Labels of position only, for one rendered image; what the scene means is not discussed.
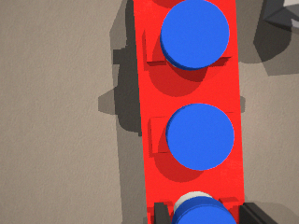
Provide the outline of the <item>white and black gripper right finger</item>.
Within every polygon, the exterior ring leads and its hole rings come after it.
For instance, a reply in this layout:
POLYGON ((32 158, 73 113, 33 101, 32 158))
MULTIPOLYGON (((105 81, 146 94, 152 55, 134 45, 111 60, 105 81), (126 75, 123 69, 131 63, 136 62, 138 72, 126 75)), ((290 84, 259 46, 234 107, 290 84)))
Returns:
POLYGON ((277 224, 255 203, 243 203, 239 206, 239 224, 277 224))

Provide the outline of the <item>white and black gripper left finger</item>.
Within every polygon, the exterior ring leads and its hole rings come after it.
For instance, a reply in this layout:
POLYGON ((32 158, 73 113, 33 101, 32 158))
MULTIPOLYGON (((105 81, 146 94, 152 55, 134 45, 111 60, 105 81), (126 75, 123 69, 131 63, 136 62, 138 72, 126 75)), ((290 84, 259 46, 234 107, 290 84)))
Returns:
POLYGON ((172 224, 167 204, 154 203, 154 224, 172 224))

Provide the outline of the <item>red tube rack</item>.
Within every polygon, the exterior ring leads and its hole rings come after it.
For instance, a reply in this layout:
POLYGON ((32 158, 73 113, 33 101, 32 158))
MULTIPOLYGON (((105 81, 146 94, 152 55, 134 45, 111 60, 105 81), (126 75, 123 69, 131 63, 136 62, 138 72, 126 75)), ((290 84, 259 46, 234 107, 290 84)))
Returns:
POLYGON ((235 0, 207 0, 226 17, 229 42, 216 62, 195 71, 172 65, 160 46, 164 18, 182 1, 134 0, 148 224, 154 224, 154 203, 167 204, 172 221, 175 202, 190 191, 210 194, 239 224, 239 206, 245 199, 235 0), (165 128, 173 113, 195 103, 216 106, 232 122, 235 132, 227 159, 203 171, 180 164, 165 139, 165 128))

